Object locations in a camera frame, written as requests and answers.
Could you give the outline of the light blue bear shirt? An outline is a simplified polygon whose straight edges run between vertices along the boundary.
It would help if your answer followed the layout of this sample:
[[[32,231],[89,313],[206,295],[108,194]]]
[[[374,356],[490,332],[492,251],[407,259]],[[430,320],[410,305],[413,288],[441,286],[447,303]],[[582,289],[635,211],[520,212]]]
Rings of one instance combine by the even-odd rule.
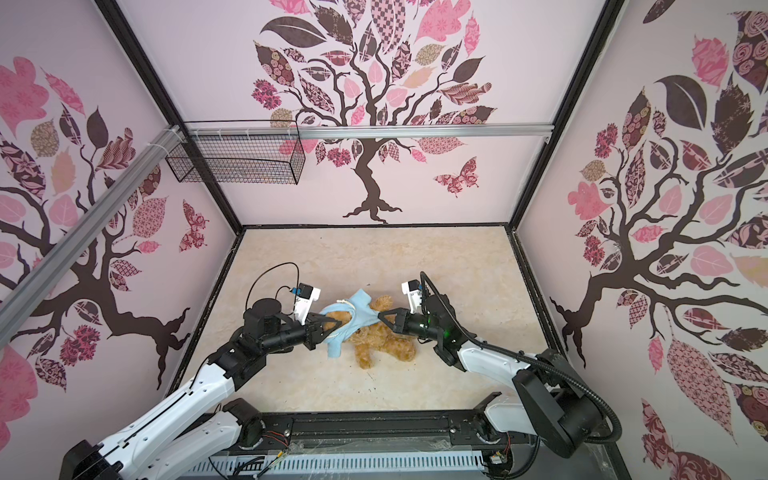
[[[329,317],[332,313],[346,313],[350,316],[346,323],[332,332],[339,336],[340,347],[327,348],[329,359],[335,359],[341,355],[342,343],[348,340],[354,333],[378,321],[378,313],[371,307],[371,302],[372,297],[363,289],[359,289],[351,297],[339,300],[320,311],[320,314],[326,317]]]

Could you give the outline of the brown teddy bear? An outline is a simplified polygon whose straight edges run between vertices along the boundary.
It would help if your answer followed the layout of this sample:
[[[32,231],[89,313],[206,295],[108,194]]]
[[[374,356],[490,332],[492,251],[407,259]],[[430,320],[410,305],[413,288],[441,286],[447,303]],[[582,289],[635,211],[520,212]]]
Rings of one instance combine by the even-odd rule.
[[[372,298],[371,307],[379,314],[382,311],[393,309],[394,300],[390,295]],[[340,320],[343,325],[350,316],[346,313],[332,313],[329,318]],[[342,343],[342,346],[349,344],[354,348],[358,366],[364,370],[371,369],[374,366],[372,359],[374,352],[388,354],[402,362],[414,360],[416,357],[414,342],[406,336],[390,334],[379,322],[378,319],[375,324],[358,330]]]

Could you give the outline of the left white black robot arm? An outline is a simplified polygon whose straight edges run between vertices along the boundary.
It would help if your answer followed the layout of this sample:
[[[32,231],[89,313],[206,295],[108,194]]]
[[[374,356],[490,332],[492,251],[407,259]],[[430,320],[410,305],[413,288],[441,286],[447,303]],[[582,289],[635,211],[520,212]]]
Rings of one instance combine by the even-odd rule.
[[[190,381],[101,442],[73,446],[60,478],[175,479],[204,457],[233,446],[259,446],[267,436],[263,415],[234,393],[266,366],[269,355],[297,345],[313,350],[341,325],[317,313],[294,320],[278,300],[256,301]]]

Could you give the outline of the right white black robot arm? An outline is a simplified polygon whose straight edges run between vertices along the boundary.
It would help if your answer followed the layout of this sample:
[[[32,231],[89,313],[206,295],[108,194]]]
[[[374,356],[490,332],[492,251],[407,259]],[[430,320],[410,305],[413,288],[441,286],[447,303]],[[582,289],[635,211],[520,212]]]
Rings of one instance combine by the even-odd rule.
[[[563,355],[552,349],[531,355],[491,344],[460,324],[445,295],[382,311],[379,320],[396,334],[433,341],[446,365],[512,389],[512,399],[498,396],[481,408],[499,433],[533,435],[563,458],[583,444],[611,444],[623,434],[618,415]]]

